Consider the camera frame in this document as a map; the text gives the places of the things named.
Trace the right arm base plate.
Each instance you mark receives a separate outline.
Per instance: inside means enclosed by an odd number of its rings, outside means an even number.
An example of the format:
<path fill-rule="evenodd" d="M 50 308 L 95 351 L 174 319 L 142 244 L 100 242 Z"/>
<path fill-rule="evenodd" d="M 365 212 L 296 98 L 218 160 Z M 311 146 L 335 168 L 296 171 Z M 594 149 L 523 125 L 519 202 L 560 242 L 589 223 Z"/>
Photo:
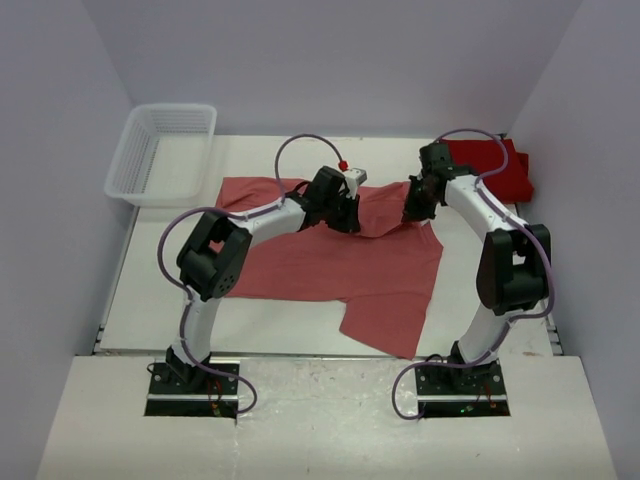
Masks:
<path fill-rule="evenodd" d="M 420 419 L 510 416 L 506 386 L 498 361 L 453 369 L 415 369 Z"/>

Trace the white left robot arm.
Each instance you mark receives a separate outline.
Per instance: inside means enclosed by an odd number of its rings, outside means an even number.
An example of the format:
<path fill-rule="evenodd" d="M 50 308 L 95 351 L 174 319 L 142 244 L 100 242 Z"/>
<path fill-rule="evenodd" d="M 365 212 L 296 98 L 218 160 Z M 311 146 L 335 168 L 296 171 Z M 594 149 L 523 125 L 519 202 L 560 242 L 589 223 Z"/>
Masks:
<path fill-rule="evenodd" d="M 302 192 L 286 192 L 261 207 L 236 213 L 208 207 L 192 211 L 201 217 L 179 251 L 174 281 L 185 291 L 186 305 L 178 337 L 166 353 L 177 386 L 195 393 L 206 385 L 204 363 L 211 354 L 217 310 L 238 283 L 250 249 L 320 223 L 338 232 L 358 232 L 358 189 L 366 179 L 362 169 L 324 166 Z"/>

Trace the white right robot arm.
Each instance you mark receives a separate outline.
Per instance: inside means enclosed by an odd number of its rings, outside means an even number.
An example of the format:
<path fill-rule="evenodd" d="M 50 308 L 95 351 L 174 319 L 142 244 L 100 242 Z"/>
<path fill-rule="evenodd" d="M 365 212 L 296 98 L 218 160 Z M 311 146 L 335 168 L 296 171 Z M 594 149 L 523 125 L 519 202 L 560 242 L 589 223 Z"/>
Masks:
<path fill-rule="evenodd" d="M 420 173 L 409 177 L 404 222 L 426 222 L 436 208 L 455 210 L 483 241 L 476 291 L 480 306 L 464 335 L 443 362 L 448 385 L 467 393 L 482 379 L 480 367 L 496 361 L 513 325 L 541 318 L 534 308 L 545 300 L 553 306 L 551 234 L 542 224 L 529 224 L 513 214 L 485 185 L 482 176 L 457 165 L 449 145 L 432 142 L 419 150 Z"/>

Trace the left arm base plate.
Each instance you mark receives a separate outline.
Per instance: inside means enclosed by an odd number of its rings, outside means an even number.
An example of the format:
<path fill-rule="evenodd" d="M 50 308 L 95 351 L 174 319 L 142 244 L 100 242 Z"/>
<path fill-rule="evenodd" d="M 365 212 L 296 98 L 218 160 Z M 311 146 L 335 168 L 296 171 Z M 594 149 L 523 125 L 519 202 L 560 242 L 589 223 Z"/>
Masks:
<path fill-rule="evenodd" d="M 198 371 L 193 382 L 185 384 L 160 362 L 149 364 L 147 371 L 150 382 L 146 417 L 237 418 L 239 401 L 235 378 Z"/>

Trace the pink t shirt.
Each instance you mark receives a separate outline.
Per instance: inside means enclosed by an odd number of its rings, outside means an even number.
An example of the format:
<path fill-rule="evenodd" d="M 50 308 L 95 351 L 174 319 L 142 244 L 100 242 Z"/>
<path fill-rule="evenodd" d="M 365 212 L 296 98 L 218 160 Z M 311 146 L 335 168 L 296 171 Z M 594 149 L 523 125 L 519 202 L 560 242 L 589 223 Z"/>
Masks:
<path fill-rule="evenodd" d="M 359 190 L 357 234 L 319 224 L 252 248 L 233 297 L 341 301 L 341 333 L 383 353 L 417 353 L 443 247 L 430 225 L 405 223 L 408 185 Z"/>

